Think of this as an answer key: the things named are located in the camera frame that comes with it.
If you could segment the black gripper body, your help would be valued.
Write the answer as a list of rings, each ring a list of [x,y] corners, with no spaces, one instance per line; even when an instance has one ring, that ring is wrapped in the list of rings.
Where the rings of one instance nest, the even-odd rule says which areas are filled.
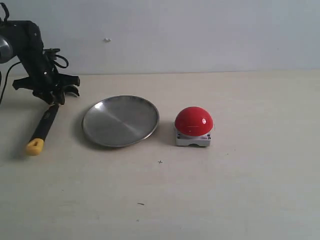
[[[75,75],[59,73],[57,68],[65,69],[69,61],[59,55],[59,48],[48,48],[40,52],[28,50],[18,56],[28,76],[13,81],[13,88],[31,90],[32,94],[45,100],[48,92],[63,92],[64,87],[80,86],[80,78]]]

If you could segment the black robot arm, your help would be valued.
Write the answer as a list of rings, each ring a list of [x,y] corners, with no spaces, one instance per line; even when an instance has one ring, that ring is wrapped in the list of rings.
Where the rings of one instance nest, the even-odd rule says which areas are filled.
[[[59,55],[59,48],[44,48],[40,28],[30,20],[8,20],[10,13],[5,5],[0,6],[5,16],[0,20],[0,62],[19,59],[27,77],[13,81],[13,88],[31,90],[32,94],[47,104],[65,104],[65,94],[79,96],[80,78],[59,73],[69,61]]]

